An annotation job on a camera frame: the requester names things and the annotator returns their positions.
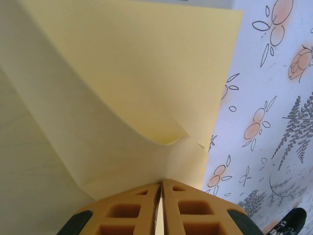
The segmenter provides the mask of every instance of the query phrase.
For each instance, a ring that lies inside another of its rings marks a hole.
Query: orange flower print
[[[298,52],[294,57],[290,67],[289,67],[289,79],[293,80],[299,77],[299,82],[301,76],[308,66],[311,66],[311,61],[313,59],[313,47],[311,49],[303,46],[303,49]]]
[[[219,191],[218,184],[220,180],[226,181],[226,180],[230,180],[231,178],[233,178],[232,176],[223,176],[225,170],[229,167],[230,162],[231,162],[231,158],[229,155],[226,161],[226,165],[220,165],[215,169],[213,177],[209,180],[209,183],[207,184],[207,186],[209,187],[209,190],[206,191],[207,193],[209,193],[211,189],[214,188],[213,195],[216,196],[217,192]],[[224,196],[228,197],[230,195],[231,193],[227,193]]]

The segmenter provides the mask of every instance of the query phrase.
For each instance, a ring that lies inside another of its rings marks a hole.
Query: patterned fabric
[[[312,234],[313,1],[235,0],[232,8],[244,16],[202,190],[240,205],[265,230],[303,207],[300,234]]]

